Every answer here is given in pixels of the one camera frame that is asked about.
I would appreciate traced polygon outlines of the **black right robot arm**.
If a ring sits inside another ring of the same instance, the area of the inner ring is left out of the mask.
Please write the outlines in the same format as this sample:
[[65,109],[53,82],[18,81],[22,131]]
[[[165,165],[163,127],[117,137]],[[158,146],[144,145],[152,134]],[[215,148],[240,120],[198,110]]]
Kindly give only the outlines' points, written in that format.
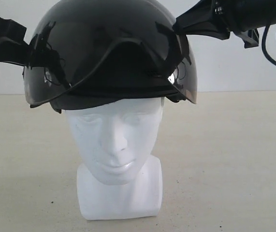
[[182,35],[227,40],[234,33],[245,48],[259,45],[258,29],[276,24],[276,0],[201,0],[176,18]]

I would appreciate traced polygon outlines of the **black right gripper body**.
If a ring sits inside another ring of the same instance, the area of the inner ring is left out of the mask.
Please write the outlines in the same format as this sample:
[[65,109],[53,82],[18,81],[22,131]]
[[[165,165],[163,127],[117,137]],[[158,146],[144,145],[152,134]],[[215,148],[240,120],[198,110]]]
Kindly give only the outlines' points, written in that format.
[[259,33],[255,27],[257,4],[253,0],[217,0],[215,13],[244,42],[244,48],[259,46]]

